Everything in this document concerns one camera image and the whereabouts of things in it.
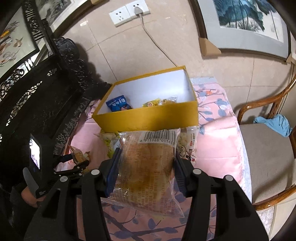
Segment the person's left hand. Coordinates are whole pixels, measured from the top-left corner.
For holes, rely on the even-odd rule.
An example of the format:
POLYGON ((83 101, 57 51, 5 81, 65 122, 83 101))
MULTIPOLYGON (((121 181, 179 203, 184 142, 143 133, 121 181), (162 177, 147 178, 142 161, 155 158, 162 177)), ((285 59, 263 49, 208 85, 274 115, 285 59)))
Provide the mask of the person's left hand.
POLYGON ((30 192, 29 187, 27 186, 21 193, 22 199, 34 208, 38 208, 38 205, 44 201, 46 196, 42 196, 40 198, 34 197, 34 195, 30 192))

